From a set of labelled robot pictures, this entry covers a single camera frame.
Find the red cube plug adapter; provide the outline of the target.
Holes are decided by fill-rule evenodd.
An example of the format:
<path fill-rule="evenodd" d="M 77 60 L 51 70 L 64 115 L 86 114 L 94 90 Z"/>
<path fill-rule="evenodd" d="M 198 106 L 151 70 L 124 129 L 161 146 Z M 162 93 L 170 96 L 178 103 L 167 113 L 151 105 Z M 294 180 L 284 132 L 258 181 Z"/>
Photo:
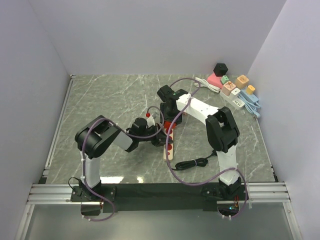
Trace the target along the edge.
<path fill-rule="evenodd" d="M 174 128 L 176 127 L 176 125 L 177 125 L 177 124 L 176 124 L 175 122 L 172 123 L 171 121 L 165 121 L 163 127 L 164 127 L 165 129 L 169 129 L 170 126 L 171 126 L 171 128 L 174 129 Z"/>

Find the beige red power strip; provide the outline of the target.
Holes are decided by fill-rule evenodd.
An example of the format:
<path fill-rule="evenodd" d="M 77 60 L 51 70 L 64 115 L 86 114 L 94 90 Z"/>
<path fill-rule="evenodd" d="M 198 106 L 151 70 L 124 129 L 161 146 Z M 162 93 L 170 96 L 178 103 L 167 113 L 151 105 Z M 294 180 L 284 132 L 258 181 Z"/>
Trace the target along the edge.
<path fill-rule="evenodd" d="M 168 128 L 164 128 L 163 132 L 165 132 L 168 135 Z M 169 136 L 172 137 L 174 140 L 174 129 L 171 129 L 169 132 Z M 174 157 L 174 144 L 168 144 L 167 147 L 167 154 L 168 154 L 168 160 L 172 161 Z M 167 155 L 166 155 L 166 146 L 163 146 L 163 160 L 166 162 L 167 161 Z"/>

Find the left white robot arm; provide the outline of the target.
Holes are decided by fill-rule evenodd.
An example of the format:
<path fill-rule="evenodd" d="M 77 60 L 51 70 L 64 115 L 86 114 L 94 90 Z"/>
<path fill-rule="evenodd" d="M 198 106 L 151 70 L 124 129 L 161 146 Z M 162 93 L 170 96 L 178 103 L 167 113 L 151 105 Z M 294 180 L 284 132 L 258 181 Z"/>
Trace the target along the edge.
<path fill-rule="evenodd" d="M 169 187 L 157 183 L 102 183 L 101 156 L 115 144 L 127 153 L 141 142 L 151 142 L 155 147 L 165 144 L 167 134 L 162 123 L 153 116 L 136 118 L 131 127 L 123 130 L 111 120 L 100 115 L 75 135 L 81 154 L 81 176 L 72 188 L 71 202 L 114 202 L 116 198 L 162 198 L 168 196 Z"/>

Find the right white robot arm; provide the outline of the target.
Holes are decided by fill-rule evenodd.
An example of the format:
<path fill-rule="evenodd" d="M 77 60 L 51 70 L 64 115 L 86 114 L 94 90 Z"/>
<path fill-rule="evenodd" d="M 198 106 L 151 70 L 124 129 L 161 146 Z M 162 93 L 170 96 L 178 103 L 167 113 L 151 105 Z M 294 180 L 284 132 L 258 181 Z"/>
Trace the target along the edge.
<path fill-rule="evenodd" d="M 199 120 L 206 127 L 208 143 L 217 154 L 221 175 L 218 192 L 223 199 L 233 199 L 241 186 L 237 171 L 236 149 L 240 131 L 228 107 L 214 107 L 187 91 L 173 91 L 168 85 L 161 87 L 157 95 L 162 100 L 160 109 L 164 116 L 164 128 L 170 134 L 182 121 L 182 113 Z"/>

